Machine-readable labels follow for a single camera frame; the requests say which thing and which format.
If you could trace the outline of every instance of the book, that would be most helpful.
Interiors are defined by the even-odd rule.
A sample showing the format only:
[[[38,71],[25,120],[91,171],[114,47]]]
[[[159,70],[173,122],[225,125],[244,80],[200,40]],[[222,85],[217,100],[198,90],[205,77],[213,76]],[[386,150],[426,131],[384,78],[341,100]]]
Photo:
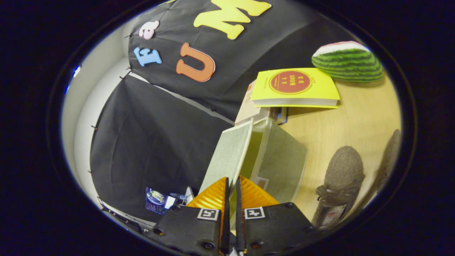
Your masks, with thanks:
[[[269,108],[254,106],[254,103],[251,101],[251,93],[253,91],[255,81],[256,80],[251,82],[248,86],[242,105],[238,111],[237,118],[235,119],[235,124],[240,125],[248,122],[251,118],[253,118],[254,121],[257,121],[266,117],[270,117],[276,124],[285,123],[287,121],[287,116],[283,114],[281,107]]]
[[[288,68],[258,73],[251,93],[256,107],[338,108],[332,78],[317,68]]]

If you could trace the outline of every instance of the toy watermelon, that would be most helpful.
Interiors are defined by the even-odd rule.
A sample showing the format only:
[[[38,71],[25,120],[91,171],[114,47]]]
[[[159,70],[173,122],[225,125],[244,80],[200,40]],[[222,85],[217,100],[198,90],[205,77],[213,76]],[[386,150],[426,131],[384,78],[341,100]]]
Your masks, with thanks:
[[[347,82],[375,82],[384,75],[379,60],[354,41],[324,45],[313,54],[311,62],[332,78]]]

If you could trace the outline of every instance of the wooden table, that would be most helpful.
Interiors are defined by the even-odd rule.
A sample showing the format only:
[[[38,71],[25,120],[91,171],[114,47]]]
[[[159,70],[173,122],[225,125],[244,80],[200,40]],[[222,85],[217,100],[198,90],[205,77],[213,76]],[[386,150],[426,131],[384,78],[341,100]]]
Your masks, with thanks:
[[[308,148],[308,159],[294,203],[311,220],[318,206],[316,188],[324,183],[330,159],[337,149],[352,146],[364,164],[365,179],[351,210],[371,187],[386,144],[401,130],[399,101],[390,79],[364,84],[338,82],[338,109],[290,108],[281,125]]]

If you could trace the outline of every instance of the slipper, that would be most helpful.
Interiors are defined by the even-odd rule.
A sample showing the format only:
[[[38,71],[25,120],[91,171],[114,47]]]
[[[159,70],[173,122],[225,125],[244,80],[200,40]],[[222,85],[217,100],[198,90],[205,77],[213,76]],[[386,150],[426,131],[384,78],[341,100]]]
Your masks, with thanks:
[[[330,160],[324,185],[316,189],[319,205],[312,224],[322,230],[338,224],[352,209],[364,177],[359,153],[350,146],[339,148]]]
[[[386,184],[387,180],[392,174],[392,170],[398,158],[400,143],[401,132],[400,130],[397,129],[394,131],[394,134],[392,135],[389,142],[387,143],[387,146],[385,147],[384,155],[382,157],[381,164],[379,165],[376,179],[374,180],[373,185],[371,185],[371,188],[368,191],[368,193],[359,203],[359,206],[357,207],[358,211],[363,210],[365,206],[371,201],[376,192],[379,193]]]

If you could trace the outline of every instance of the label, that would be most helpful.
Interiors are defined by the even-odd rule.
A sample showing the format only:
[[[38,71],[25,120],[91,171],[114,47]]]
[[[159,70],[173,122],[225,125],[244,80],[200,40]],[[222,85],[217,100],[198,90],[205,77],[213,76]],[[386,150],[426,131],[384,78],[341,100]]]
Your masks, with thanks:
[[[311,87],[311,78],[297,70],[286,70],[272,76],[269,86],[272,90],[282,94],[296,94]]]

